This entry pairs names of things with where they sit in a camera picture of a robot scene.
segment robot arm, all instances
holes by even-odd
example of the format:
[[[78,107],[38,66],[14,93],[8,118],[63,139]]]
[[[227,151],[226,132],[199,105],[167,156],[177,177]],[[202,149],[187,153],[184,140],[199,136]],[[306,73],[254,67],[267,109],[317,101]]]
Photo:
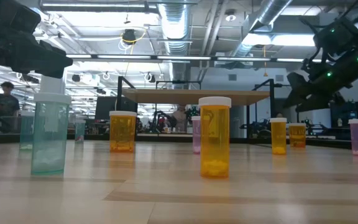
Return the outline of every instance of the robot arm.
[[[316,30],[313,40],[317,51],[302,66],[309,80],[295,72],[287,76],[292,91],[284,107],[297,105],[297,112],[329,108],[331,101],[338,105],[344,103],[339,90],[352,88],[352,82],[358,79],[358,28],[351,21],[342,16]],[[321,49],[319,62],[314,58]]]
[[[36,41],[32,35],[40,15],[14,0],[0,0],[0,65],[12,71],[31,71],[61,78],[65,67],[73,64],[64,50]]]
[[[168,114],[164,113],[163,111],[156,111],[156,112],[154,112],[152,127],[150,128],[150,130],[155,131],[156,129],[158,129],[158,121],[161,117],[166,117],[172,127],[175,127],[177,125],[176,118],[174,118],[173,116],[169,116]]]

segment person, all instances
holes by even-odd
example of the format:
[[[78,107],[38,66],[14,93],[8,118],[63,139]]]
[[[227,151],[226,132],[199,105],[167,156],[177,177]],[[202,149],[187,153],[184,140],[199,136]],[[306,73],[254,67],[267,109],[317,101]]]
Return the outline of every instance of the person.
[[[0,117],[17,116],[20,109],[19,100],[11,95],[14,85],[11,82],[4,82],[1,87],[4,93],[0,93]]]
[[[187,117],[186,117],[186,105],[178,105],[178,108],[175,112],[172,113],[172,116],[177,120],[176,131],[185,132],[187,126]]]

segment black monitor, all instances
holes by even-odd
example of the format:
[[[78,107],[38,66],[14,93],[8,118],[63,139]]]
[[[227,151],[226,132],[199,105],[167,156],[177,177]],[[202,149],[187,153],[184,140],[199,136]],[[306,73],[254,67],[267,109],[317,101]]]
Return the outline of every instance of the black monitor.
[[[116,96],[100,96],[96,103],[95,119],[110,119],[109,112],[116,110]],[[132,100],[121,98],[121,111],[137,112],[137,103]]]

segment ceiling light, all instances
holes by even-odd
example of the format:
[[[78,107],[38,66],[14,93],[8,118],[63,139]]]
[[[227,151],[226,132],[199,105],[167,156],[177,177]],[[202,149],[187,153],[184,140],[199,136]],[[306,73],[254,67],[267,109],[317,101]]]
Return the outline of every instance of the ceiling light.
[[[150,56],[145,56],[145,55],[98,55],[98,58],[106,58],[106,59],[150,59]]]
[[[278,58],[277,62],[303,62],[304,59],[300,58]]]
[[[192,57],[192,56],[157,56],[161,60],[211,60],[211,57]]]
[[[231,22],[231,21],[236,20],[236,16],[234,15],[235,12],[236,12],[236,11],[235,11],[234,9],[228,9],[228,10],[226,10],[226,12],[225,12],[226,21]]]
[[[94,4],[94,3],[44,3],[45,6],[55,6],[55,7],[139,7],[138,5],[131,4]]]
[[[66,57],[69,57],[69,58],[91,58],[92,56],[91,55],[66,55]]]
[[[302,47],[314,47],[313,35],[277,35],[272,40],[273,45],[281,46],[302,46]]]
[[[217,60],[223,61],[235,61],[235,62],[269,62],[270,58],[252,58],[252,57],[244,57],[244,58],[236,58],[236,57],[218,57]]]
[[[269,45],[272,40],[268,35],[248,34],[241,43],[244,45]]]
[[[104,80],[109,80],[110,79],[110,74],[108,72],[106,72],[105,74],[103,74],[103,79]]]
[[[236,16],[235,15],[228,15],[226,16],[226,21],[231,22],[236,20]]]
[[[147,72],[147,74],[144,75],[144,80],[149,82],[149,83],[155,83],[154,75],[150,74],[150,72]]]

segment cable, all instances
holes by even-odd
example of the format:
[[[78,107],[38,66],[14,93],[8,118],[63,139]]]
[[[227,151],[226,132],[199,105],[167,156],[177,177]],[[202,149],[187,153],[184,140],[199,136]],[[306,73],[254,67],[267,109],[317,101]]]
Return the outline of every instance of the cable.
[[[317,51],[309,58],[308,63],[312,62],[313,59],[320,53],[321,47],[317,48]]]
[[[131,45],[125,46],[122,39],[118,42],[118,49],[120,49],[120,50],[126,51],[126,50],[130,49],[131,47],[132,47]]]
[[[327,62],[327,58],[328,58],[328,53],[323,49],[323,53],[321,54],[321,63],[325,64]]]
[[[317,29],[313,25],[311,25],[309,21],[305,20],[302,17],[299,18],[299,21],[301,21],[304,25],[308,26],[314,34],[318,33]]]
[[[310,9],[312,9],[314,7],[317,7],[321,10],[321,12],[324,12],[324,10],[320,6],[314,5],[314,6],[311,6],[308,10],[306,10],[306,12],[303,14],[303,16],[306,15],[306,13],[308,13],[310,11]]]
[[[208,13],[206,14],[205,21],[204,21],[204,26],[207,24],[207,22],[209,22],[209,15],[211,14],[211,10],[212,9],[209,9]]]
[[[358,3],[358,0],[355,0],[354,3],[344,12],[340,18],[345,17]]]
[[[131,54],[132,54],[133,51],[134,51],[134,47],[135,47],[135,45],[132,45]],[[124,78],[127,76],[129,64],[130,64],[130,62],[128,62],[128,64],[127,64],[127,69],[125,70]]]
[[[332,57],[329,53],[327,53],[327,58],[330,62],[336,62],[336,59],[334,59],[334,57]]]

